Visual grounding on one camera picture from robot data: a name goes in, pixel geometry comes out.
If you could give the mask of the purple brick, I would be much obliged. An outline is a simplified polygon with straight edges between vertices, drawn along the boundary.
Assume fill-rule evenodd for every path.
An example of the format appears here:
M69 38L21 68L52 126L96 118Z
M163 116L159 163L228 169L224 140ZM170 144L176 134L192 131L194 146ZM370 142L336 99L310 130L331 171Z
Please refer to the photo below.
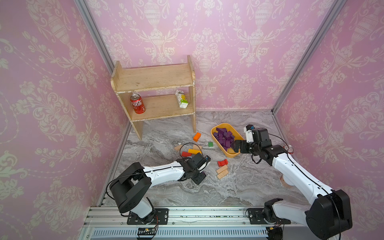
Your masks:
M224 132L224 133L223 133L223 136L224 136L226 139L234 139L234 136L233 136L233 134L232 134L231 131L229 131L229 132Z
M226 128L216 128L216 131L218 132L218 134L222 134L222 135L228 134L228 130Z

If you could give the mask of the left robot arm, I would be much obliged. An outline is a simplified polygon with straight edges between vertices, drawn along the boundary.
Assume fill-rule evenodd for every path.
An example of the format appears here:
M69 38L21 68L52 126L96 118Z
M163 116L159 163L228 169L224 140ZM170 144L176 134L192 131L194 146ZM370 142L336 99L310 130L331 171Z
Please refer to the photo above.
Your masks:
M204 169L210 162L211 158L201 153L156 167L144 167L136 162L107 184L106 193L116 202L123 217L138 220L140 224L153 223L157 210L145 197L147 191L156 185L189 179L199 185L206 178Z

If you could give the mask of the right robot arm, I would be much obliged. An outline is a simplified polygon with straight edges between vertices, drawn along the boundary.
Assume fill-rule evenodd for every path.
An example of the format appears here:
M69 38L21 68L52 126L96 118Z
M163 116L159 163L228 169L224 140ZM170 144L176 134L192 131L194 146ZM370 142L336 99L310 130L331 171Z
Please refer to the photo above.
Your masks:
M298 205L281 198L265 202L263 217L267 223L289 220L308 227L321 240L341 235L353 227L350 197L343 190L334 190L324 184L280 145L273 145L265 128L247 125L245 140L235 140L231 147L236 153L259 157L282 173L283 181L296 187L309 204Z

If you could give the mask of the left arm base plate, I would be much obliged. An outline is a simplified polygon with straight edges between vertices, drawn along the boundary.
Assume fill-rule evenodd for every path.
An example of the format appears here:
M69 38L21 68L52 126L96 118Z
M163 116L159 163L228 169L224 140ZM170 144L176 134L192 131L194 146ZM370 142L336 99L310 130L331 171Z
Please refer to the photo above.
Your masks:
M169 209L167 208L154 208L154 210L144 218L140 218L136 213L130 211L127 218L127 225L167 225L168 216Z

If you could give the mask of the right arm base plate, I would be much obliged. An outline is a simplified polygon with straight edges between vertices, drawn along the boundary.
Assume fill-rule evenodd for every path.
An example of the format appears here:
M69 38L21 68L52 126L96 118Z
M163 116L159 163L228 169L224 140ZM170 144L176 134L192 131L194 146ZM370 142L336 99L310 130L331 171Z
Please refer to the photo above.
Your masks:
M251 225L290 225L292 222L287 219L280 219L269 211L265 213L264 208L248 208L245 212Z

